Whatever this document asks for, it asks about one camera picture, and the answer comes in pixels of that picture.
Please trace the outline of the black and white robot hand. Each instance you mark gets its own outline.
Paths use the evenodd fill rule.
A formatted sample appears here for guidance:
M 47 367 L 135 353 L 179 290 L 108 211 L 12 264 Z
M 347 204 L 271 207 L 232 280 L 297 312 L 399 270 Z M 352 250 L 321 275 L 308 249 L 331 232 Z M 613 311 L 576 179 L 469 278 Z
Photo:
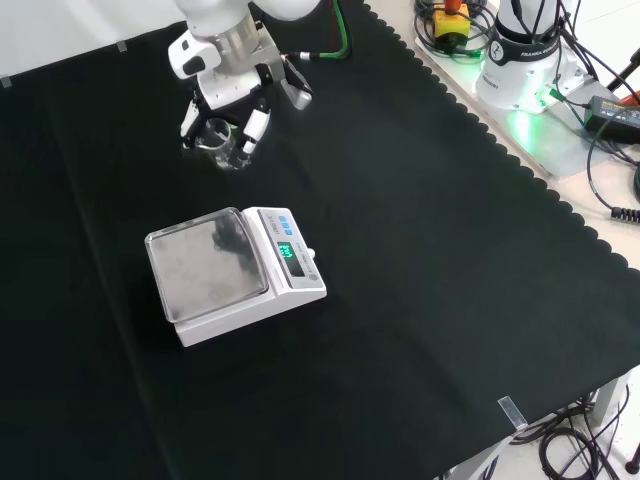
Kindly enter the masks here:
M 262 91 L 272 84 L 262 64 L 241 75 L 199 75 L 180 127 L 183 148 L 223 171 L 248 167 L 271 120 Z

